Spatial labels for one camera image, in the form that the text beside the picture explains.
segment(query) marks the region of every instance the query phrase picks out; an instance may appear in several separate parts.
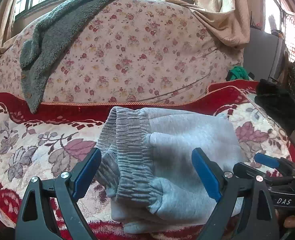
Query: blue gripper pad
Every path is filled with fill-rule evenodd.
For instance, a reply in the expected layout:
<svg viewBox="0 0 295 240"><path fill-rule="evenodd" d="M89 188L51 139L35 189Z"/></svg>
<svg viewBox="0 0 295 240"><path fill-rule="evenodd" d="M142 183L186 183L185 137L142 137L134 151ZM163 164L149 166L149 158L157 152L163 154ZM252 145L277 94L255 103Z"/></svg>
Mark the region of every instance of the blue gripper pad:
<svg viewBox="0 0 295 240"><path fill-rule="evenodd" d="M209 197L218 202L222 197L219 190L219 182L196 149L192 151L192 164Z"/></svg>
<svg viewBox="0 0 295 240"><path fill-rule="evenodd" d="M273 168L273 169L278 168L278 166L280 165L277 158L270 157L270 156L262 154L262 153L257 153L254 156L254 160L257 163L261 163L261 164L263 164L267 167Z"/></svg>
<svg viewBox="0 0 295 240"><path fill-rule="evenodd" d="M101 151L98 148L93 148L92 150L95 150L94 154L84 165L83 169L81 170L80 174L75 180L74 193L73 193L74 199L78 200L85 196L89 188L89 185L91 184L95 176L95 173L97 172L97 169L99 168L101 164L101 160L102 160Z"/></svg>

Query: bed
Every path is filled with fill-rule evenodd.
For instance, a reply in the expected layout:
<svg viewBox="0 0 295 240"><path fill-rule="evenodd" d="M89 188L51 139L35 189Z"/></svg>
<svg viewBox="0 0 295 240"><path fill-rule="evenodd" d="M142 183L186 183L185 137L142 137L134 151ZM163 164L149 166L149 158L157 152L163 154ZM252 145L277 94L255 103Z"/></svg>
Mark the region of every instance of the bed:
<svg viewBox="0 0 295 240"><path fill-rule="evenodd" d="M277 176L255 163L254 154L295 161L288 138L253 101L257 82L222 83L233 65L242 64L242 51L218 42L188 9L163 1L107 5L57 62L43 102L31 114L20 86L19 56L37 21L0 60L0 220L6 226L15 227L30 178L52 179L82 161L115 105L220 115L232 122L247 164ZM186 239L202 228L125 234L112 221L110 200L97 181L78 205L98 239ZM62 237L70 239L54 199L51 206Z"/></svg>

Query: black robotic device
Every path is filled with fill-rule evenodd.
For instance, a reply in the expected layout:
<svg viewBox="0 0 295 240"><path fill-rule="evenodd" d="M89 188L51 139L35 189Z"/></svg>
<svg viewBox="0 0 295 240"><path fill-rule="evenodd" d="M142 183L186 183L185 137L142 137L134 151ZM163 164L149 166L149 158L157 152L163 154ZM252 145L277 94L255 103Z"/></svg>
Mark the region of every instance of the black robotic device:
<svg viewBox="0 0 295 240"><path fill-rule="evenodd" d="M222 171L201 148L192 152L192 163L209 197L217 201L197 240L220 240L232 215L236 199L244 197L231 240L294 240L295 229L280 238L275 208L295 212L295 163L256 154L255 160L276 168L283 177L268 177L243 163L233 172ZM97 239L77 206L85 196L101 163L101 152L93 148L71 172L56 179L33 177L26 189L15 228L15 240L59 240L59 229L50 197L57 198L67 229L74 240Z"/></svg>

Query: plush bedspread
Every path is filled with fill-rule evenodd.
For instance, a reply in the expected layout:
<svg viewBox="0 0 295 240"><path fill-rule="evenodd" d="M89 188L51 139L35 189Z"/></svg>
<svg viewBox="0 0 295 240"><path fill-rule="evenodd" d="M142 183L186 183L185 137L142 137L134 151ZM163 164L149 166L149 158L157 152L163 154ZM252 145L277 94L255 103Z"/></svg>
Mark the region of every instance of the plush bedspread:
<svg viewBox="0 0 295 240"><path fill-rule="evenodd" d="M0 92L24 98L19 57L38 20L0 60ZM56 63L43 101L190 102L242 63L243 50L223 45L188 8L116 0L86 24Z"/></svg>
<svg viewBox="0 0 295 240"><path fill-rule="evenodd" d="M246 163L270 174L273 169L254 162L257 152L291 158L289 141L281 137L277 125L251 100L257 82L233 81L210 86L208 94L185 104L123 103L123 107L167 107L202 114L222 115L232 122ZM32 176L51 179L69 171L95 146L102 125L113 103L42 103L31 114L26 102L12 94L0 93L0 220L15 226L19 205ZM80 210L98 239L186 239L195 236L201 226L177 230L127 235L120 223L111 220L110 200L103 187L94 181L86 196L78 202ZM62 236L69 238L62 215L54 200Z"/></svg>

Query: tan cloth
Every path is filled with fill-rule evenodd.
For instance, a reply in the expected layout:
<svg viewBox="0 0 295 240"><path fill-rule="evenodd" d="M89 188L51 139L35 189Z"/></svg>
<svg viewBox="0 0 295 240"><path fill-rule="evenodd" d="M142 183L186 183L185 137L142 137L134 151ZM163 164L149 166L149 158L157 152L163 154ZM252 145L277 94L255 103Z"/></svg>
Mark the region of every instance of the tan cloth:
<svg viewBox="0 0 295 240"><path fill-rule="evenodd" d="M163 0L189 8L193 15L225 45L237 49L249 43L249 9L246 0Z"/></svg>
<svg viewBox="0 0 295 240"><path fill-rule="evenodd" d="M12 37L16 0L2 0L0 3L0 58L14 43L16 36Z"/></svg>

